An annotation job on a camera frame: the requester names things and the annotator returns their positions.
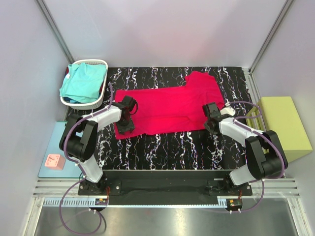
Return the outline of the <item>pink t shirt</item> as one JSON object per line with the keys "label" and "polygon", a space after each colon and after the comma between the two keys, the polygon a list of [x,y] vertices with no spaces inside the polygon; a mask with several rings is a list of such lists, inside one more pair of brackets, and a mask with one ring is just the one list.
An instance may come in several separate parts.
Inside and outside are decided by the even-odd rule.
{"label": "pink t shirt", "polygon": [[202,107],[209,103],[216,103],[219,109],[224,106],[220,88],[206,72],[194,71],[185,80],[186,84],[178,87],[116,91],[115,101],[130,96],[138,103],[138,110],[131,117],[135,129],[124,134],[116,131],[116,138],[203,129],[206,116]]}

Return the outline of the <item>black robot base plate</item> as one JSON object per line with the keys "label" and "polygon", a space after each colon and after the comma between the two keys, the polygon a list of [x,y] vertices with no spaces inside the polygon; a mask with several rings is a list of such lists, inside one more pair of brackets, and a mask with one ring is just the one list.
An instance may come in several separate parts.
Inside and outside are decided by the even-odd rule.
{"label": "black robot base plate", "polygon": [[79,185],[83,196],[109,197],[109,205],[208,207],[218,197],[252,196],[248,183],[232,186],[229,170],[107,170],[99,183]]}

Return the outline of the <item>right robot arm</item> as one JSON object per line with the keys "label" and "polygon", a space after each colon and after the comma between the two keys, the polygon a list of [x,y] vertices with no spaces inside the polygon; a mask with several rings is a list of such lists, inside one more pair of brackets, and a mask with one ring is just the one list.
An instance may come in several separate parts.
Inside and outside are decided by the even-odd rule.
{"label": "right robot arm", "polygon": [[230,103],[221,110],[215,103],[206,104],[202,109],[207,118],[204,123],[207,131],[228,136],[246,149],[247,163],[224,177],[215,191],[234,195],[251,182],[284,176],[288,161],[275,131],[262,131],[241,123],[241,117],[236,117]]}

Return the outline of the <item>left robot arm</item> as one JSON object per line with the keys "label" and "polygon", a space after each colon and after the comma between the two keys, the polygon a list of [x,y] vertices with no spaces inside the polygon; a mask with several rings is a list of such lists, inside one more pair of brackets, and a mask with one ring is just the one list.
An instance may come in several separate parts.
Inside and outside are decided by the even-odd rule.
{"label": "left robot arm", "polygon": [[71,115],[68,119],[59,147],[65,158],[78,166],[83,174],[80,195],[100,195],[109,189],[105,174],[94,157],[98,132],[114,123],[119,134],[130,134],[135,129],[131,116],[137,109],[136,100],[125,96],[121,102],[110,102],[95,113]]}

